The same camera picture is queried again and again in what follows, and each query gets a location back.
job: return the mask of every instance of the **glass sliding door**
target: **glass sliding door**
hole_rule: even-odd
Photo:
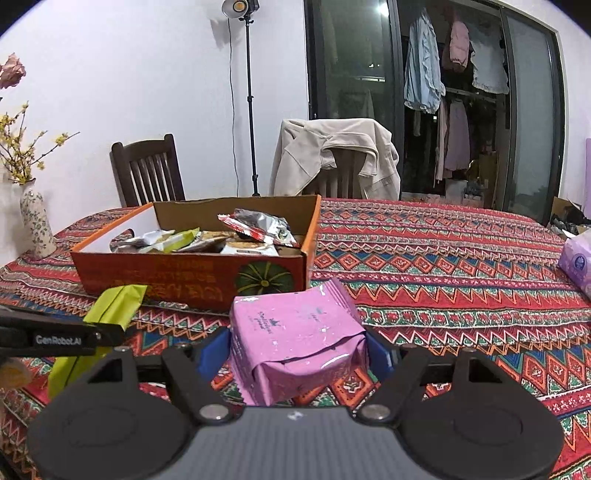
[[[554,36],[502,9],[511,85],[511,146],[503,210],[549,220],[558,193],[563,90]]]
[[[392,132],[403,158],[403,72],[395,0],[307,0],[306,10],[310,118],[373,118]]]

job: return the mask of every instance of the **orange cardboard box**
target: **orange cardboard box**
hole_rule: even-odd
[[[284,217],[301,248],[278,247],[279,257],[111,252],[111,240],[128,231],[133,236],[159,228],[177,232],[196,227],[227,231],[217,215],[232,213],[235,208]],[[154,202],[104,227],[77,244],[71,253],[82,285],[91,295],[100,295],[110,287],[142,284],[148,285],[148,298],[224,312],[236,295],[308,288],[319,217],[318,195]]]

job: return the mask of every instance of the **red snack wrapper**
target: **red snack wrapper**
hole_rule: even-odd
[[[244,209],[236,209],[231,215],[218,215],[217,218],[235,232],[248,235],[259,242],[286,247],[300,246],[284,218]]]

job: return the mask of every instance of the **floral vase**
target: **floral vase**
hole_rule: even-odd
[[[33,258],[40,260],[56,251],[56,239],[47,219],[45,202],[41,193],[35,189],[34,179],[22,185],[21,215],[25,229],[33,242]]]

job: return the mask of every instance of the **lavender tissue box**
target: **lavender tissue box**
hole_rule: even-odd
[[[591,230],[569,238],[562,249],[558,266],[591,298]]]

